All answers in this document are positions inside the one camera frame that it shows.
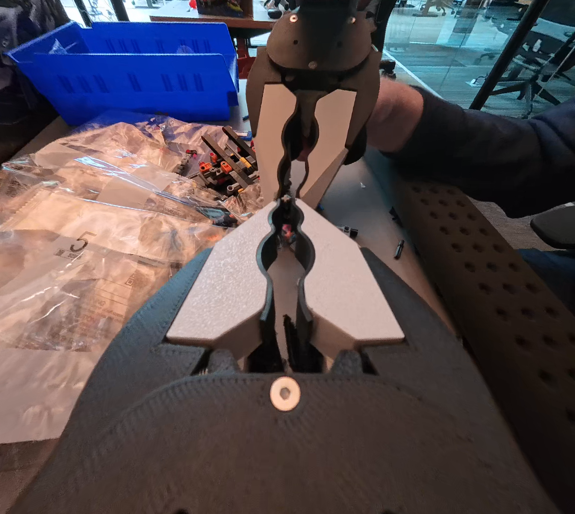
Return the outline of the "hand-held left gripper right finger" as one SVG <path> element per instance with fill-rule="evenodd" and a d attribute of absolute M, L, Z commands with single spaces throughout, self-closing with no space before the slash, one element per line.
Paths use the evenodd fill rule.
<path fill-rule="evenodd" d="M 318 373 L 342 351 L 405 341 L 362 249 L 300 199 L 291 205 L 294 253 L 304 273 L 297 283 L 291 363 Z"/>

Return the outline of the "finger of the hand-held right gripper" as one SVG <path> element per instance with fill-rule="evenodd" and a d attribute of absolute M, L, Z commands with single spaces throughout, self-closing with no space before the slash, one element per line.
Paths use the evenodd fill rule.
<path fill-rule="evenodd" d="M 264 203 L 288 190 L 291 166 L 286 130 L 297 112 L 296 96 L 283 84 L 266 84 L 260 111 L 260 186 Z"/>
<path fill-rule="evenodd" d="M 297 198 L 316 208 L 349 152 L 346 147 L 356 91 L 338 89 L 320 98 L 315 106 L 317 140 L 306 159 L 305 180 Z"/>

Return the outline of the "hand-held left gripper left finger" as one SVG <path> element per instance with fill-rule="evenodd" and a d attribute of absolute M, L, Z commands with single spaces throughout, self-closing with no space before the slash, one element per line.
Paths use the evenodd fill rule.
<path fill-rule="evenodd" d="M 251 372 L 283 371 L 269 275 L 282 213 L 271 202 L 214 245 L 167 331 L 169 343 L 228 350 L 247 358 Z"/>

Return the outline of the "large clear bag white label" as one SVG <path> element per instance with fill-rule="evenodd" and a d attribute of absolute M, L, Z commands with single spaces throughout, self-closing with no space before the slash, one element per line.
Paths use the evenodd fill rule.
<path fill-rule="evenodd" d="M 102 352 L 226 228 L 41 189 L 1 224 L 1 348 Z"/>

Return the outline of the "pile of clear lego bags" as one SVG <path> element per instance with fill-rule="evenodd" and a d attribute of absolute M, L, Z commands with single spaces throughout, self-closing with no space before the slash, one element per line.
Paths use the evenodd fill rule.
<path fill-rule="evenodd" d="M 200 131 L 221 127 L 137 115 L 91 122 L 1 165 L 1 224 L 41 189 L 226 228 L 263 207 L 259 182 L 219 199 L 179 167 Z M 58 438 L 102 352 L 1 349 L 1 444 Z"/>

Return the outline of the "person's right hand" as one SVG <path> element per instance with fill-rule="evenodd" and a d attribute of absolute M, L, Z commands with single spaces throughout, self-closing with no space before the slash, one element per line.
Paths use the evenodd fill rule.
<path fill-rule="evenodd" d="M 418 87 L 382 77 L 376 105 L 366 124 L 367 145 L 384 153 L 400 151 L 421 121 L 424 98 Z"/>

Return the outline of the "wooden desk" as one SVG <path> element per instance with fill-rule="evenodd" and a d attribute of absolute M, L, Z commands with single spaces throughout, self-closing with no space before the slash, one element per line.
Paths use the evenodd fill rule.
<path fill-rule="evenodd" d="M 172 0 L 159 9 L 151 9 L 151 22 L 219 22 L 229 29 L 255 31 L 264 34 L 273 29 L 277 19 L 270 18 L 267 9 L 258 1 L 254 3 L 253 15 L 248 17 L 229 17 L 203 15 L 190 7 L 189 0 Z"/>

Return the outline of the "black perforated pad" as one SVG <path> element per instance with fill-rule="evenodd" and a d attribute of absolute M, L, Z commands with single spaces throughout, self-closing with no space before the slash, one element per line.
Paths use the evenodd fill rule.
<path fill-rule="evenodd" d="M 397 177 L 390 189 L 523 453 L 574 513 L 574 316 L 460 190 Z"/>

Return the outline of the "blue plastic bin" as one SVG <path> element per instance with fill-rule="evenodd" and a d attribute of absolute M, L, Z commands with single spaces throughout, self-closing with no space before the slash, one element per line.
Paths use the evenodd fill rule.
<path fill-rule="evenodd" d="M 69 125 L 108 110 L 218 122 L 239 105 L 236 50 L 219 22 L 68 22 L 7 54 Z"/>

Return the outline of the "person's leg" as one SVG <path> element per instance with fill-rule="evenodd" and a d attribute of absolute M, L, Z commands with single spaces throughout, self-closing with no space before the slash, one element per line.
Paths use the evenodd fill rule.
<path fill-rule="evenodd" d="M 569 311 L 574 314 L 574 251 L 518 250 L 532 268 Z"/>

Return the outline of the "lego chassis frame assembly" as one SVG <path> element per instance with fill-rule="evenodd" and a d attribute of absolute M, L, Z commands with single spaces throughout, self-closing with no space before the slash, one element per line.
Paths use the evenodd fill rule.
<path fill-rule="evenodd" d="M 242 194 L 260 179 L 251 133 L 225 125 L 217 139 L 200 131 L 199 144 L 183 151 L 179 171 L 221 200 Z"/>

